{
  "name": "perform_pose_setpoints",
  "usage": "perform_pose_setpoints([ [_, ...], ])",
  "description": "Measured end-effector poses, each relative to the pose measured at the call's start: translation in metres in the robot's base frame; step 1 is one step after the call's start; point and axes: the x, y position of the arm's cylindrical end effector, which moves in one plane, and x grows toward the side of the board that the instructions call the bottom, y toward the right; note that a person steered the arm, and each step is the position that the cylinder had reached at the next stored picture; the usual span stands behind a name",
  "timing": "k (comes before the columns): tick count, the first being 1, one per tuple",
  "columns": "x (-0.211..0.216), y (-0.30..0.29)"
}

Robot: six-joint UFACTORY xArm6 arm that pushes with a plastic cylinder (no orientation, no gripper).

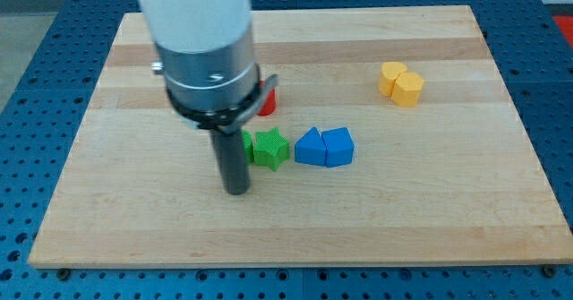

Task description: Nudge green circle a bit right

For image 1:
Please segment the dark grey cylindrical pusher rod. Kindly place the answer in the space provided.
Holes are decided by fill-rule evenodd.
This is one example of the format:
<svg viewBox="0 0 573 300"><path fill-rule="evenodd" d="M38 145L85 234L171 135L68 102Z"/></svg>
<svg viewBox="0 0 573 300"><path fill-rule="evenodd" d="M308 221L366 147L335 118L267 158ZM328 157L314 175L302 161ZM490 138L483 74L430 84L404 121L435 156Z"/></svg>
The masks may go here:
<svg viewBox="0 0 573 300"><path fill-rule="evenodd" d="M246 193L251 180L242 133L237 131L228 134L211 130L210 139L225 191L231 195Z"/></svg>

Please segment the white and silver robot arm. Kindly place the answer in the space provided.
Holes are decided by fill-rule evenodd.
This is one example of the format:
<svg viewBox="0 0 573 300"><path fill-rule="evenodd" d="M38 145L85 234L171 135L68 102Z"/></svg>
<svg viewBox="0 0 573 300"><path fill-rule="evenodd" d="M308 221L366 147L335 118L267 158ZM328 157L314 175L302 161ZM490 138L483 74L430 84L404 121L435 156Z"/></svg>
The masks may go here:
<svg viewBox="0 0 573 300"><path fill-rule="evenodd" d="M243 126L276 88L254 52L252 0L138 0L174 110L210 133L222 183L246 193Z"/></svg>

